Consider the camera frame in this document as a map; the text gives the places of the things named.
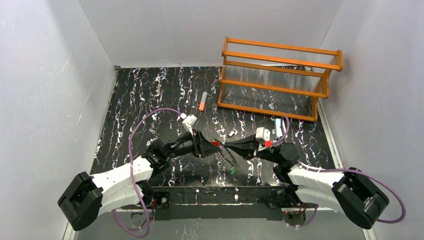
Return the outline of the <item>black key tag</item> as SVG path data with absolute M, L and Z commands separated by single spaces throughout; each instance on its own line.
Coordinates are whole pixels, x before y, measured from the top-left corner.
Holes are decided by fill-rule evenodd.
M 228 133 L 228 138 L 232 138 L 237 132 L 235 130 L 232 130 Z

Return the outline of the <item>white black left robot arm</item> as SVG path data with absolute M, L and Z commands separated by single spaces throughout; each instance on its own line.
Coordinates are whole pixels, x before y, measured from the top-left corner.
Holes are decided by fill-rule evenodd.
M 132 163 L 103 173 L 77 174 L 57 204 L 73 230 L 81 231 L 106 212 L 140 204 L 147 191 L 139 183 L 162 173 L 171 159 L 187 154 L 206 158 L 219 152 L 219 145 L 208 141 L 200 131 L 187 132 L 170 143 L 157 139 Z

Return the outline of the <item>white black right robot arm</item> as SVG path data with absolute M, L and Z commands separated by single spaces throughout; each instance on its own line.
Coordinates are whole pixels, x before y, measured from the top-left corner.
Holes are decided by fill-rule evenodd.
M 389 198 L 356 168 L 346 172 L 299 162 L 296 145 L 262 143 L 251 135 L 224 146 L 245 160 L 259 158 L 275 163 L 273 172 L 286 186 L 278 200 L 285 205 L 314 204 L 344 214 L 363 229 L 371 229 L 389 205 Z

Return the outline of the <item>green headed key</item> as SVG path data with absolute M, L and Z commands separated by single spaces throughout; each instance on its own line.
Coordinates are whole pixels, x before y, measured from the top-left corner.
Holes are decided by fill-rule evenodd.
M 232 169 L 231 169 L 231 171 L 230 171 L 230 174 L 231 174 L 231 175 L 234 175 L 234 174 L 235 174 L 235 172 L 236 172 L 236 170 L 237 170 L 237 169 L 236 169 L 235 167 L 234 167 L 234 168 L 232 168 Z

